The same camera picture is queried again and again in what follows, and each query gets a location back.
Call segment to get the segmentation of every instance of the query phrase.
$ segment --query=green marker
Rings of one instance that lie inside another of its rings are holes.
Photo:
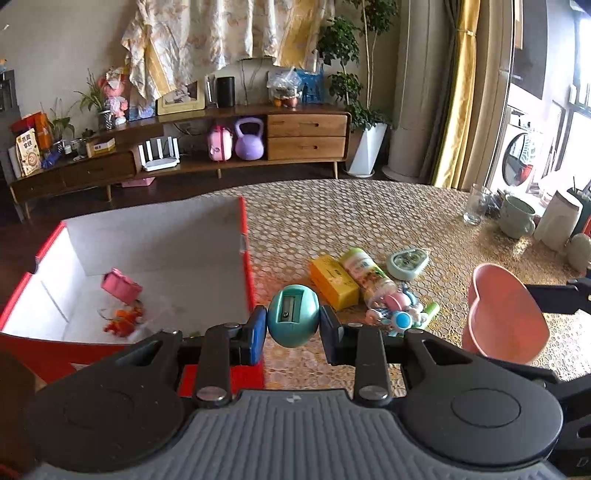
[[[439,313],[439,310],[441,310],[441,307],[436,301],[432,301],[429,305],[427,305],[423,310],[427,315],[429,315],[429,317],[427,318],[427,322],[433,320],[435,318],[435,315]]]

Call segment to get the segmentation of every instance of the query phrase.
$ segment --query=green mug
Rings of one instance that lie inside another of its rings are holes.
[[[507,195],[501,206],[499,226],[503,233],[511,238],[531,235],[535,230],[535,210],[523,200]]]

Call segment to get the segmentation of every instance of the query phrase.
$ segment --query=wooden drawer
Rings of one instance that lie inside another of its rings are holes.
[[[269,115],[268,137],[345,137],[346,115]]]
[[[287,160],[291,158],[343,158],[345,156],[345,138],[269,138],[267,156],[269,160]]]
[[[109,181],[117,182],[134,175],[135,163],[131,153],[91,158],[61,169],[61,176],[68,188]]]
[[[11,189],[18,203],[60,193],[64,182],[56,170],[42,171],[30,177],[24,177],[11,183]]]

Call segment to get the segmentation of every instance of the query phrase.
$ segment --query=photo frame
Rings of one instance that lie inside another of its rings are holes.
[[[197,81],[181,89],[167,93],[156,101],[156,115],[192,112],[205,108],[203,82]]]

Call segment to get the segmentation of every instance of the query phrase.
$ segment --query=white router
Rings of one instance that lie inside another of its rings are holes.
[[[170,157],[165,157],[162,149],[162,142],[159,138],[156,139],[158,147],[158,157],[154,158],[152,153],[152,144],[150,140],[146,141],[146,154],[144,154],[144,146],[139,146],[139,159],[142,162],[142,167],[145,171],[162,170],[163,168],[176,167],[180,163],[180,154],[178,153],[178,141],[176,138],[168,137],[168,152]]]

